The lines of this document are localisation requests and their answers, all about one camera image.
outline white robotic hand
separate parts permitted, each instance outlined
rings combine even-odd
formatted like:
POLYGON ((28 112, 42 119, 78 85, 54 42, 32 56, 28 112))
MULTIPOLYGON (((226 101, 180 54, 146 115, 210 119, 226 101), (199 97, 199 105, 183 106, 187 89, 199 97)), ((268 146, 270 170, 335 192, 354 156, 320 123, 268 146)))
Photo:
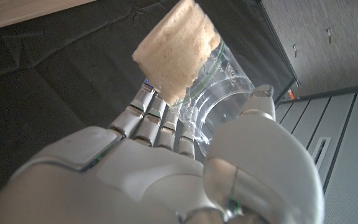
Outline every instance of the white robotic hand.
POLYGON ((162 122, 165 102, 143 84, 108 129, 73 133, 19 168, 0 223, 322 223, 314 163, 274 121, 271 91, 256 88, 218 129, 203 167, 186 130, 173 152, 177 117, 162 122))

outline transparent cup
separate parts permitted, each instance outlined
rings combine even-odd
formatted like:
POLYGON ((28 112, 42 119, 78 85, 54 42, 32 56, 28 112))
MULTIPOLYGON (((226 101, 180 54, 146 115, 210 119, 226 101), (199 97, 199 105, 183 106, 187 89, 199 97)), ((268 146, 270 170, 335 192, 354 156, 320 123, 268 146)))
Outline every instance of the transparent cup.
POLYGON ((169 107, 193 134, 205 156, 215 131, 238 118, 254 88, 221 38, 185 97, 169 107))
POLYGON ((132 57, 204 155, 215 130, 239 116, 254 89, 194 0, 180 0, 132 57))

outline wooden surface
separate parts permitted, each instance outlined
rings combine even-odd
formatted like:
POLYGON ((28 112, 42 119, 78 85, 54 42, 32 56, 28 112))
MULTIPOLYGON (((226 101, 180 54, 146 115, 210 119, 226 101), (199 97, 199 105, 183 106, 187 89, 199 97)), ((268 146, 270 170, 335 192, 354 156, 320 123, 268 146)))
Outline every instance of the wooden surface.
POLYGON ((301 82, 295 97, 358 86, 358 0, 262 4, 301 82))
POLYGON ((0 27, 79 6, 94 0, 0 0, 0 27))

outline gray wall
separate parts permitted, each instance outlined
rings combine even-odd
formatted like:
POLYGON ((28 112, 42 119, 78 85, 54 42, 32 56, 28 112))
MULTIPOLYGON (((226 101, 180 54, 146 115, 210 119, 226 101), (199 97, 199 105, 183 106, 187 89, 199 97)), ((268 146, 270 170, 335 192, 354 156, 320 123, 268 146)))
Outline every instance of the gray wall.
POLYGON ((358 93, 284 103, 277 122, 314 159, 324 186, 325 223, 358 223, 358 93))

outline bread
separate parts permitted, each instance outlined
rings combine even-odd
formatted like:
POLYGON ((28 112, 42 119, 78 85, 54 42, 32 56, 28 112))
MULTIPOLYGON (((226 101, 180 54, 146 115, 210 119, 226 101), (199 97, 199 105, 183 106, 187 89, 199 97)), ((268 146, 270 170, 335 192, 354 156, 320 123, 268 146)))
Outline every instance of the bread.
POLYGON ((133 53, 150 84, 168 105, 186 95, 220 36, 194 0, 181 0, 133 53))

